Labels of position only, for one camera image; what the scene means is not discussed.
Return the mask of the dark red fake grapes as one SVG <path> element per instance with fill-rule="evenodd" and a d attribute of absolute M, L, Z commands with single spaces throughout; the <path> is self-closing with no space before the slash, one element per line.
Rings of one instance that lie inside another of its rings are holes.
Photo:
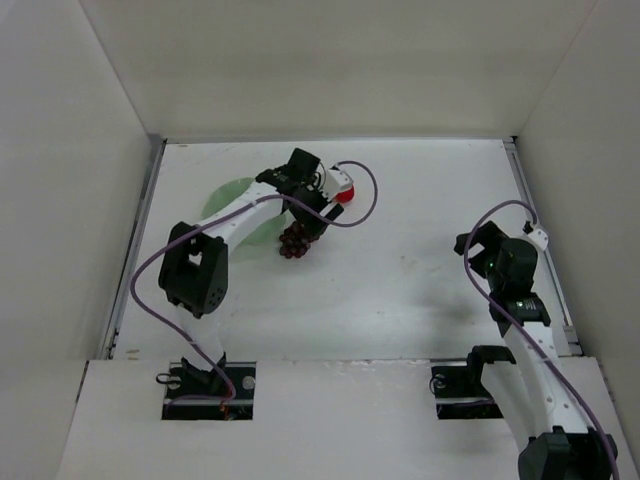
<path fill-rule="evenodd" d="M 319 235 L 311 235 L 300 222 L 294 221 L 279 236 L 279 254 L 286 259 L 301 258 L 319 238 Z"/>

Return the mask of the red fake pomegranate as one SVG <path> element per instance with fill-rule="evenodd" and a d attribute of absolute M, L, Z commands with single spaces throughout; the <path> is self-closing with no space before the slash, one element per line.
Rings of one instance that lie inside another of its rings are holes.
<path fill-rule="evenodd" d="M 354 199 L 354 197 L 355 187 L 351 186 L 349 189 L 337 193 L 334 200 L 339 204 L 348 204 Z"/>

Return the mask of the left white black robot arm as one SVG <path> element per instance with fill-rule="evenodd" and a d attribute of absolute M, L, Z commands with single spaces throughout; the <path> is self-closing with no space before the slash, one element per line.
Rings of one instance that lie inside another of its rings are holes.
<path fill-rule="evenodd" d="M 169 303 L 195 319 L 214 313 L 229 288 L 229 260 L 256 230 L 288 213 L 293 223 L 279 236 L 279 254 L 300 258 L 344 212 L 340 196 L 353 179 L 336 164 L 324 168 L 296 148 L 287 163 L 266 169 L 236 199 L 199 224 L 177 223 L 162 254 L 158 284 Z"/>

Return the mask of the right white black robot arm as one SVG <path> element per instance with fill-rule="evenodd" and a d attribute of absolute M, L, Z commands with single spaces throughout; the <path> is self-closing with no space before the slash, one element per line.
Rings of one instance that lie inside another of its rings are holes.
<path fill-rule="evenodd" d="M 511 238 L 488 221 L 457 236 L 455 252 L 471 276 L 486 280 L 489 313 L 503 340 L 469 354 L 473 381 L 497 404 L 518 448 L 521 479 L 611 479 L 618 455 L 577 392 L 566 386 L 551 326 L 534 292 L 541 230 Z"/>

